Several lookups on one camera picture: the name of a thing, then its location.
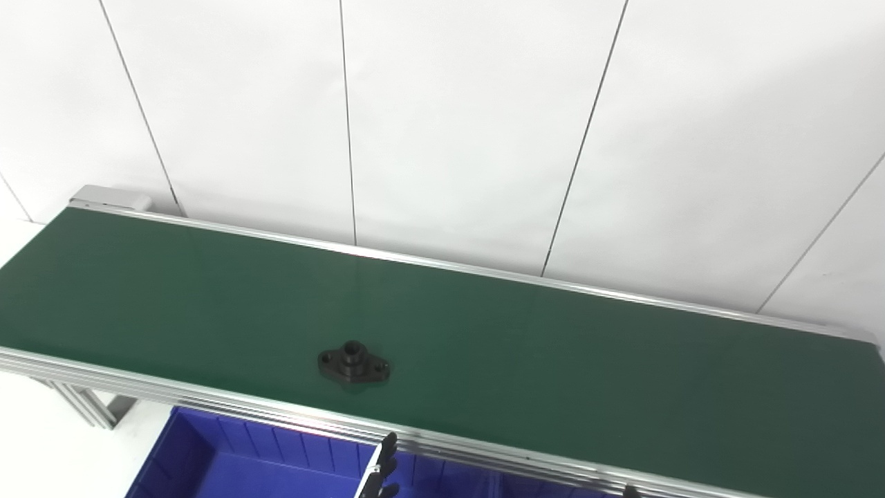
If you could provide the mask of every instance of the green conveyor belt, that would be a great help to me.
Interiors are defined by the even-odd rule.
[[[392,364],[341,388],[319,351]],[[870,344],[67,208],[0,346],[774,498],[885,496]]]

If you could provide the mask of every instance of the white wall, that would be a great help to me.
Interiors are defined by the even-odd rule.
[[[104,6],[139,99],[102,4],[0,6],[0,216],[98,183],[885,340],[881,174],[830,223],[885,152],[882,2],[631,0],[598,95],[620,0]]]
[[[84,183],[178,213],[98,2],[0,3],[0,174],[36,222]]]
[[[42,228],[38,223],[0,218],[0,267],[40,233]]]

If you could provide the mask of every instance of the blue plastic bin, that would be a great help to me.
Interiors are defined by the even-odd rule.
[[[352,498],[374,448],[193,409],[173,410],[127,498]],[[399,498],[605,494],[397,452]]]

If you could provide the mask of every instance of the wall panel seam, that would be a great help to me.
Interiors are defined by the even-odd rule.
[[[802,251],[802,253],[799,255],[799,257],[796,259],[796,262],[794,262],[793,265],[791,267],[789,267],[789,269],[787,270],[787,273],[784,274],[784,276],[777,283],[777,285],[772,289],[772,291],[768,293],[768,296],[765,298],[765,300],[762,301],[762,304],[759,305],[759,307],[756,309],[757,314],[762,312],[762,309],[765,308],[765,306],[768,304],[768,301],[770,301],[772,299],[772,297],[774,297],[774,294],[776,294],[781,289],[784,282],[787,281],[789,276],[793,274],[793,271],[796,270],[796,268],[798,268],[799,264],[805,259],[805,256],[808,255],[808,253],[812,250],[812,248],[818,243],[820,238],[823,237],[824,233],[826,233],[827,230],[829,230],[830,226],[833,224],[833,222],[836,220],[836,218],[839,217],[839,214],[842,213],[842,211],[851,202],[851,200],[858,193],[858,191],[860,191],[861,187],[864,186],[864,183],[866,183],[866,181],[870,178],[870,176],[873,175],[876,168],[878,168],[879,165],[882,163],[882,160],[885,160],[885,152],[881,156],[879,156],[879,159],[876,160],[876,162],[873,164],[873,167],[871,167],[869,169],[869,171],[866,172],[866,175],[864,175],[864,177],[860,179],[860,182],[858,182],[858,184],[854,187],[854,190],[852,190],[851,193],[848,194],[848,197],[845,198],[845,200],[842,202],[842,204],[839,206],[839,208],[835,210],[835,213],[833,213],[833,215],[830,216],[827,223],[824,224],[823,228],[820,229],[818,234],[814,237],[814,239],[812,239],[812,242],[807,247],[805,247],[805,250]]]
[[[21,212],[25,214],[25,216],[27,217],[27,220],[29,222],[33,223],[34,219],[31,218],[31,215],[25,209],[25,205],[21,203],[21,199],[19,198],[18,195],[16,195],[15,191],[12,189],[12,185],[9,184],[9,182],[6,180],[6,177],[3,175],[3,172],[0,172],[0,180],[3,180],[3,184],[6,185],[6,190],[8,190],[10,195],[12,195],[12,198],[15,199],[15,202],[21,208]]]
[[[117,39],[117,33],[114,32],[113,25],[111,24],[111,17],[108,15],[107,9],[104,8],[104,0],[98,0],[98,4],[102,8],[102,14],[104,15],[104,22],[107,24],[108,29],[111,31],[111,38],[113,39],[114,47],[117,49],[117,55],[119,56],[119,61],[123,65],[123,71],[126,73],[126,78],[129,81],[129,88],[132,89],[132,94],[135,96],[135,103],[138,104],[138,112],[142,116],[142,121],[144,122],[144,127],[148,130],[148,137],[150,138],[150,143],[154,148],[154,152],[157,154],[157,159],[160,164],[160,168],[163,170],[163,176],[165,177],[166,184],[169,186],[169,193],[172,194],[172,200],[175,205],[178,207],[179,213],[181,216],[187,217],[184,212],[184,208],[181,206],[181,202],[178,199],[178,196],[175,195],[175,188],[172,185],[172,178],[169,177],[169,172],[166,170],[165,162],[163,161],[163,156],[160,154],[159,147],[157,146],[157,139],[154,138],[154,132],[150,128],[150,123],[148,122],[148,116],[144,112],[144,106],[142,105],[142,100],[138,97],[138,90],[135,89],[135,82],[132,79],[132,75],[129,73],[129,66],[126,63],[126,58],[123,57],[123,50],[119,46],[119,40]]]
[[[344,74],[344,117],[347,123],[347,164],[350,171],[350,216],[353,220],[353,245],[357,244],[357,205],[353,194],[353,152],[350,146],[350,95],[347,88],[347,51],[344,49],[344,5],[338,0],[338,16],[341,21],[341,61]]]
[[[624,1],[624,6],[620,10],[620,17],[618,17],[618,26],[615,27],[614,36],[612,37],[612,46],[609,47],[608,56],[605,59],[605,65],[603,66],[603,73],[599,77],[599,85],[596,87],[596,95],[593,97],[593,105],[590,107],[590,115],[587,118],[587,126],[584,127],[584,135],[581,137],[581,144],[578,146],[578,153],[574,158],[574,166],[572,166],[572,173],[568,177],[568,184],[566,185],[566,194],[563,196],[562,204],[559,206],[559,214],[557,215],[556,224],[553,226],[553,235],[550,237],[550,245],[547,247],[547,254],[544,256],[544,264],[541,266],[541,276],[544,276],[544,272],[547,271],[547,264],[550,262],[550,253],[553,251],[553,244],[556,242],[556,235],[559,233],[559,224],[562,222],[562,213],[566,210],[566,202],[568,201],[568,194],[572,191],[572,183],[574,182],[574,174],[578,171],[578,163],[581,162],[581,152],[584,150],[584,144],[587,142],[587,134],[590,130],[590,123],[593,121],[593,115],[596,112],[596,104],[599,102],[599,95],[602,93],[603,84],[605,83],[605,75],[608,73],[609,65],[612,62],[612,54],[614,53],[615,44],[618,42],[618,34],[620,34],[620,28],[624,23],[624,16],[627,14],[627,5],[630,3],[630,0]]]

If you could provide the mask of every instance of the conveyor leg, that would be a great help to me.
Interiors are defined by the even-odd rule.
[[[43,381],[49,387],[58,391],[61,397],[93,427],[113,429],[121,418],[135,404],[134,398],[117,396],[111,404],[105,406],[95,393],[87,387],[65,384],[54,380]]]

